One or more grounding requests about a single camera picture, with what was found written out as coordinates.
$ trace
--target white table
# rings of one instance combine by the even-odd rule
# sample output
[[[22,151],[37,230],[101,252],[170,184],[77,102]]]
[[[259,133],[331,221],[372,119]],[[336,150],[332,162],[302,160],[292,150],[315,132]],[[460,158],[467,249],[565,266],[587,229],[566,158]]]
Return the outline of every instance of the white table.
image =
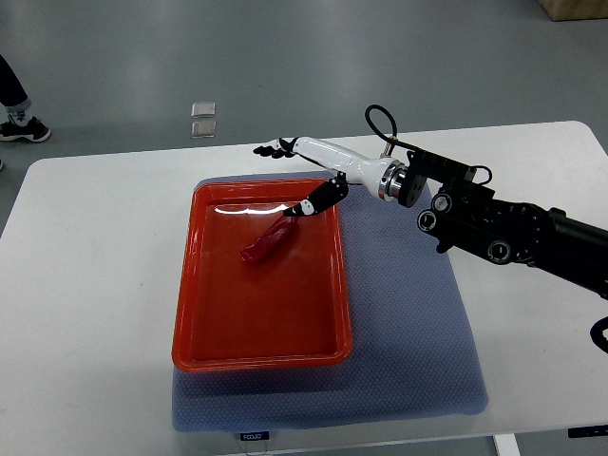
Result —
[[[608,228],[608,158],[581,123],[400,139],[489,166],[498,199],[557,206]],[[330,141],[371,157],[384,150],[373,136]],[[251,153],[255,145],[50,159],[30,168],[0,238],[3,454],[242,451],[231,434],[172,428],[170,352],[194,186],[216,176],[315,169],[298,158],[262,159]],[[405,159],[400,151],[395,157]],[[543,271],[493,266],[455,249],[449,258],[476,340],[485,411],[281,430],[270,450],[608,423],[608,355],[589,337],[608,302]]]

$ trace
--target black cable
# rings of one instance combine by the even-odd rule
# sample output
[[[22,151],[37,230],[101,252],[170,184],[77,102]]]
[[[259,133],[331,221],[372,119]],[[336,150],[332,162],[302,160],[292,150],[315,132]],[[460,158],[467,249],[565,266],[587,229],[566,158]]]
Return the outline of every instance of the black cable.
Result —
[[[378,129],[378,127],[375,125],[375,123],[371,121],[370,113],[374,109],[377,109],[378,111],[382,112],[389,119],[390,126],[392,128],[392,136],[393,136],[392,138],[389,138],[384,133],[382,133]],[[406,149],[413,150],[414,152],[427,152],[425,149],[423,149],[421,147],[418,147],[418,146],[413,145],[413,144],[408,144],[407,142],[402,142],[402,141],[397,140],[397,122],[390,115],[389,111],[385,107],[381,106],[380,104],[370,104],[368,106],[368,108],[365,110],[365,120],[368,122],[368,125],[370,126],[371,130],[376,135],[378,135],[380,138],[382,138],[385,142],[387,142],[390,145],[392,145],[392,148],[395,145],[398,145],[399,147],[404,147]]]
[[[483,166],[482,164],[477,164],[472,167],[475,169],[483,169],[487,173],[487,180],[479,182],[480,185],[486,185],[492,181],[492,170],[490,168],[488,168],[487,166]]]
[[[389,138],[384,133],[382,133],[380,131],[380,129],[378,129],[378,127],[375,125],[375,123],[371,120],[370,114],[374,109],[382,112],[389,119],[390,127],[392,129],[391,138]],[[395,145],[408,149],[408,159],[410,159],[410,160],[411,160],[412,152],[427,152],[425,149],[423,149],[421,147],[397,140],[397,122],[395,121],[394,117],[392,117],[392,115],[389,113],[389,111],[385,107],[381,106],[380,104],[370,104],[368,106],[368,108],[365,110],[365,120],[368,122],[368,125],[370,126],[371,130],[376,135],[378,135],[380,138],[382,138],[384,141],[386,141],[387,143],[390,144],[389,155],[392,152],[392,149],[394,148]],[[487,183],[490,183],[490,181],[492,181],[492,171],[490,170],[490,168],[488,168],[487,166],[483,166],[483,165],[476,165],[476,166],[472,166],[472,167],[475,169],[483,169],[487,172],[487,180],[484,180],[483,182],[481,182],[480,185],[486,185]]]

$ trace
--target red plastic container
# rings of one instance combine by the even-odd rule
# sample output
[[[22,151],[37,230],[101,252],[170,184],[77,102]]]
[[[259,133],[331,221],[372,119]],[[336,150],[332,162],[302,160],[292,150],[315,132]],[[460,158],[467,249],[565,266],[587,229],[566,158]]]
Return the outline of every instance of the red plastic container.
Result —
[[[352,351],[338,208],[259,264],[240,250],[323,180],[214,182],[192,199],[172,357],[185,372],[324,366]]]

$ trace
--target sneaker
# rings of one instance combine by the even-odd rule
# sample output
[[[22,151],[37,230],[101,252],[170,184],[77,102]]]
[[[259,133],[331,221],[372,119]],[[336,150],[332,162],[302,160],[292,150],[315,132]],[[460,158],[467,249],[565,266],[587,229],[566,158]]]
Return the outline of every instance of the sneaker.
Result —
[[[35,117],[26,126],[15,125],[11,122],[0,124],[0,141],[14,141],[25,138],[33,143],[46,141],[50,136],[50,130]]]

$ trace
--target cardboard box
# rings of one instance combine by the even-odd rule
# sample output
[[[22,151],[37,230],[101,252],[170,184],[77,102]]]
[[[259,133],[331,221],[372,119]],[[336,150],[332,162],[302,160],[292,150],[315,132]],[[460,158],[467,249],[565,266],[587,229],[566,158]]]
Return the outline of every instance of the cardboard box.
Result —
[[[608,18],[608,0],[540,0],[554,21]]]

